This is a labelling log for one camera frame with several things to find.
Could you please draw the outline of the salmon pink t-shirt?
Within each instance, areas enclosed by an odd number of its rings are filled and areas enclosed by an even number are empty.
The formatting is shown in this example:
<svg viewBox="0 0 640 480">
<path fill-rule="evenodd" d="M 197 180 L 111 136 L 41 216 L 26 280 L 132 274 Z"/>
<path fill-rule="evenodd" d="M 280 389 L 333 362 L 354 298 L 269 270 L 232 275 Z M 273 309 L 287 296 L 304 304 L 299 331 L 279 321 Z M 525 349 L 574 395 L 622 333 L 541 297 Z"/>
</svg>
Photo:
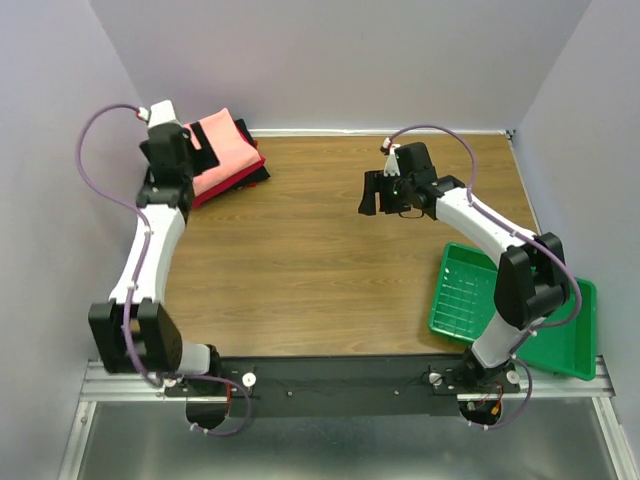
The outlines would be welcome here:
<svg viewBox="0 0 640 480">
<path fill-rule="evenodd" d="M 258 160 L 258 150 L 243 139 L 227 108 L 195 122 L 201 123 L 219 158 L 216 174 L 233 174 Z"/>
</svg>

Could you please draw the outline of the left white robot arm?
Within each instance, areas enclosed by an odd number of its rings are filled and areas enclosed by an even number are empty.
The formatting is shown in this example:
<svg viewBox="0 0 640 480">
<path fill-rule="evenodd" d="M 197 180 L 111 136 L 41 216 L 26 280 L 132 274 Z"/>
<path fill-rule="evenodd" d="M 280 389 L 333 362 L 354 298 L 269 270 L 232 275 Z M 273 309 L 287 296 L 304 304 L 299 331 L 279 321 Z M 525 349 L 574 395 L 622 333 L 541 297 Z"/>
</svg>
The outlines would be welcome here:
<svg viewBox="0 0 640 480">
<path fill-rule="evenodd" d="M 131 206 L 134 241 L 107 301 L 91 305 L 89 325 L 107 372 L 139 373 L 153 385 L 162 375 L 187 376 L 197 393 L 209 395 L 222 380 L 217 349 L 185 341 L 164 307 L 172 257 L 194 200 L 190 134 L 176 121 L 152 125 L 141 149 L 149 168 Z"/>
</svg>

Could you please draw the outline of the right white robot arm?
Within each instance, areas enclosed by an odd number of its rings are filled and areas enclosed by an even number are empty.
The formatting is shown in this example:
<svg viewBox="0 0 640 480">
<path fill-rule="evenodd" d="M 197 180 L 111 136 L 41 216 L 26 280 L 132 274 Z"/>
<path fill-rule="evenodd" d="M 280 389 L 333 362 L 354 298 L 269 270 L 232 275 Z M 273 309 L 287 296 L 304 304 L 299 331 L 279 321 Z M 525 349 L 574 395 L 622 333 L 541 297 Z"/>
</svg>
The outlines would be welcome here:
<svg viewBox="0 0 640 480">
<path fill-rule="evenodd" d="M 361 215 L 401 215 L 412 209 L 440 221 L 478 246 L 497 268 L 495 313 L 448 379 L 480 392 L 493 384 L 517 350 L 568 300 L 581 299 L 565 265 L 561 240 L 537 235 L 489 208 L 458 178 L 438 175 L 426 145 L 385 139 L 381 170 L 364 175 Z"/>
</svg>

